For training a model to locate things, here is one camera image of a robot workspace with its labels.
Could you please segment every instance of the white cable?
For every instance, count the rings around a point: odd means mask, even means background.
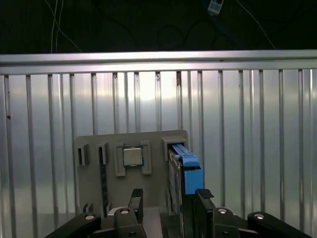
[[[57,20],[56,20],[56,17],[55,17],[55,14],[54,14],[54,12],[53,12],[53,9],[52,9],[51,5],[48,3],[47,0],[44,0],[44,1],[45,1],[46,4],[49,6],[49,8],[50,8],[50,10],[51,10],[51,13],[53,14],[55,24],[56,24],[58,30],[60,31],[60,33],[61,33],[70,43],[72,43],[72,44],[74,45],[74,47],[76,47],[76,48],[78,49],[79,52],[82,52],[82,50],[81,50],[64,32],[62,32],[62,30],[61,30],[60,27],[59,27],[59,23],[58,23]]]
[[[61,18],[61,13],[63,12],[63,7],[64,7],[64,0],[61,0],[61,8],[60,8],[60,13],[59,13],[59,19],[58,19],[58,25],[60,26],[60,18]],[[58,45],[58,33],[59,31],[57,31],[56,33],[56,40],[55,40],[55,52],[57,53],[57,45]]]
[[[57,4],[58,4],[58,0],[56,0],[56,1],[55,1],[55,11],[54,11],[54,16],[56,16]],[[53,21],[52,33],[51,33],[51,54],[53,53],[53,35],[54,35],[54,26],[55,26],[55,21]]]
[[[274,46],[274,44],[272,43],[272,41],[269,39],[267,33],[265,32],[265,30],[263,29],[263,27],[261,26],[261,24],[256,20],[256,18],[239,2],[239,0],[236,0],[237,3],[253,18],[253,20],[258,24],[258,26],[260,27],[260,29],[262,30],[262,32],[264,33],[265,37],[267,38],[268,42],[272,45],[272,47],[276,50],[276,47]]]

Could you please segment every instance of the vertical metal rib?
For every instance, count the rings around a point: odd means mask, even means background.
[[[65,209],[66,209],[66,220],[69,219],[69,208],[68,208],[68,192],[67,192],[67,162],[66,162],[66,149],[65,149],[65,120],[64,120],[64,83],[63,83],[63,75],[58,77],[58,101],[60,102],[59,109],[60,109],[60,131],[63,132],[63,137],[61,138],[62,142],[62,149],[63,149],[63,172],[64,172],[64,200],[65,200]]]
[[[31,78],[26,76],[26,98],[28,111],[28,133],[29,133],[29,151],[30,151],[30,172],[31,172],[31,195],[32,195],[32,219],[33,219],[33,237],[38,237],[38,217],[36,205],[36,184],[35,184],[35,164],[34,164],[34,142],[33,142],[33,120],[32,120],[32,99],[31,99]]]
[[[160,73],[155,73],[155,102],[157,113],[157,131],[162,130],[162,95]]]
[[[223,74],[219,71],[219,137],[220,137],[220,168],[221,168],[221,206],[225,206],[225,166],[224,166],[224,104],[223,104]]]
[[[188,100],[189,100],[189,128],[190,128],[190,131],[189,131],[189,134],[191,135],[190,136],[190,144],[191,144],[191,150],[193,150],[193,147],[194,147],[194,144],[193,144],[193,119],[192,119],[192,114],[193,114],[193,109],[192,109],[192,106],[193,106],[193,103],[192,103],[192,72],[189,72],[188,73]]]
[[[264,84],[263,71],[259,71],[259,88],[260,88],[260,153],[261,153],[261,211],[265,211],[265,163],[264,163]]]
[[[10,110],[10,88],[9,77],[4,78],[4,91],[5,91],[5,111],[6,111],[6,139],[8,148],[8,169],[9,169],[9,189],[10,189],[10,211],[11,211],[11,229],[12,237],[16,238],[16,214],[15,214],[15,191],[13,181],[13,165],[12,165],[12,138],[11,138],[11,110]]]
[[[182,75],[181,72],[176,73],[176,97],[177,97],[177,118],[178,129],[183,129],[183,101],[182,101]]]
[[[52,165],[52,192],[53,192],[53,209],[54,209],[54,228],[58,228],[58,206],[56,192],[56,175],[55,175],[55,155],[54,155],[54,127],[53,127],[53,80],[52,75],[48,76],[49,92],[49,115],[50,115],[50,139],[51,139],[51,165]]]
[[[114,115],[114,133],[119,133],[119,102],[118,102],[118,91],[119,91],[119,85],[118,85],[118,75],[116,73],[113,74],[113,115]]]
[[[141,101],[140,101],[140,78],[134,74],[134,104],[135,104],[135,131],[141,132]]]
[[[280,168],[280,215],[285,221],[285,197],[284,197],[284,87],[283,71],[279,71],[279,168]]]
[[[130,132],[130,121],[129,121],[129,83],[128,83],[128,73],[124,73],[124,100],[125,100],[125,114],[127,123],[127,133]]]
[[[240,151],[241,151],[241,215],[245,217],[245,150],[244,150],[244,85],[243,72],[239,71],[239,98],[240,98]]]
[[[299,94],[299,181],[300,181],[300,190],[299,190],[299,227],[301,231],[304,231],[304,137],[303,137],[303,71],[299,70],[298,72],[298,94]]]
[[[98,117],[97,117],[97,80],[96,74],[91,75],[91,96],[93,108],[93,134],[98,135]]]
[[[251,171],[251,181],[253,181],[253,171],[254,171],[254,149],[253,149],[253,146],[254,146],[254,143],[253,143],[253,138],[254,138],[254,120],[255,120],[255,117],[254,117],[254,71],[253,70],[250,70],[250,77],[249,77],[249,85],[250,85],[250,115],[251,115],[251,125],[250,125],[250,131],[251,131],[251,138],[250,138],[250,152],[251,152],[251,168],[252,168],[252,171]],[[252,203],[251,203],[251,211],[253,212],[254,211],[254,203],[253,203],[253,199],[254,199],[254,194],[253,194],[253,182],[252,182],[252,188],[251,188],[251,200],[252,200]]]
[[[73,139],[73,169],[74,169],[74,181],[75,181],[75,212],[76,214],[80,213],[79,208],[79,197],[78,197],[78,181],[77,181],[77,169],[76,169],[76,163],[75,163],[75,157],[76,157],[76,151],[74,147],[74,141],[77,137],[77,130],[76,130],[76,103],[75,103],[75,75],[71,74],[69,76],[69,91],[70,91],[70,113],[71,113],[71,134]]]
[[[201,157],[203,161],[203,173],[205,177],[205,153],[204,153],[204,92],[203,92],[203,73],[198,72],[198,106],[199,106],[199,149],[201,152]]]
[[[311,234],[314,235],[315,233],[315,221],[314,221],[314,193],[313,193],[313,174],[314,174],[314,171],[313,171],[313,161],[315,159],[315,155],[314,155],[314,149],[315,149],[315,144],[314,144],[314,113],[313,113],[313,95],[314,95],[314,89],[313,89],[313,70],[310,69],[310,72],[309,72],[309,112],[310,112],[310,125],[309,125],[309,128],[310,128],[310,168],[311,168],[311,171],[310,171],[310,192],[311,192],[311,196],[310,196],[310,208],[311,208],[311,217],[310,217],[310,221],[311,221]]]

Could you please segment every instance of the corrugated metal wall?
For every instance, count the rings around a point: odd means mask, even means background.
[[[76,210],[77,136],[185,129],[217,205],[317,237],[317,70],[0,76],[2,238]]]

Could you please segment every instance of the blue cable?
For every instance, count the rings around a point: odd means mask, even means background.
[[[203,4],[204,4],[205,9],[208,9],[208,7],[206,6],[205,0],[203,0]],[[238,41],[237,41],[233,36],[230,35],[229,32],[227,32],[225,29],[223,29],[223,27],[219,24],[219,22],[217,22],[217,20],[215,19],[214,16],[211,16],[211,19],[212,19],[213,23],[215,24],[215,26],[218,28],[218,30],[219,30],[223,35],[225,35],[226,37],[228,37],[228,38],[229,38],[231,41],[233,41],[236,45],[238,45],[238,46],[240,45],[240,44],[238,43]]]

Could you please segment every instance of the screw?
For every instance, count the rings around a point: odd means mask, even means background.
[[[218,209],[218,212],[220,212],[221,214],[226,214],[227,210],[223,209],[223,208],[220,208],[220,209]]]
[[[136,232],[129,232],[130,237],[134,237],[137,233]]]
[[[262,214],[255,214],[254,215],[256,218],[258,218],[259,220],[263,220],[264,216]]]
[[[88,216],[85,217],[86,220],[92,220],[94,218],[95,218],[94,215],[88,215]]]
[[[126,210],[126,209],[125,209],[125,210],[121,210],[120,213],[121,213],[121,214],[128,214],[128,213],[129,213],[129,210]]]

